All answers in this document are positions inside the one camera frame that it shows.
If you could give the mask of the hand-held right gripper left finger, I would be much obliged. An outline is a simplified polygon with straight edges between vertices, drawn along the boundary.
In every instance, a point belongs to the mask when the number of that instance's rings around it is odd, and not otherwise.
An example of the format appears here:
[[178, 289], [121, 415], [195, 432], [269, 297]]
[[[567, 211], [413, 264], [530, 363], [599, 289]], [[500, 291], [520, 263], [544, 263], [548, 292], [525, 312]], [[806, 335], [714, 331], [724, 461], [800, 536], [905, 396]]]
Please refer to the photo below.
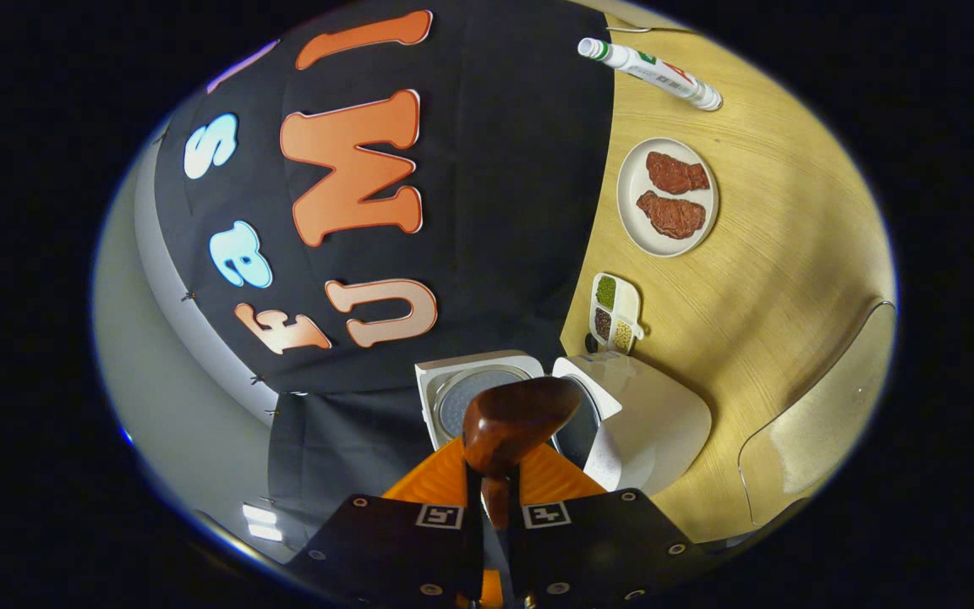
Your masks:
[[479, 481], [462, 441], [449, 441], [382, 497], [348, 495], [286, 570], [344, 606], [479, 608]]

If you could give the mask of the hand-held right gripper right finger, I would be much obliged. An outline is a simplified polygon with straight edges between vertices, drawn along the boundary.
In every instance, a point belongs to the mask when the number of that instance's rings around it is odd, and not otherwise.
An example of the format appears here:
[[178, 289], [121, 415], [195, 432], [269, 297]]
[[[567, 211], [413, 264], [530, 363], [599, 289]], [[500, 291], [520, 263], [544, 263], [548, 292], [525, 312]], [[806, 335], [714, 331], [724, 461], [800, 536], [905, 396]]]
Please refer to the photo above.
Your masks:
[[645, 608], [712, 567], [641, 490], [607, 492], [550, 446], [521, 460], [509, 491], [518, 608]]

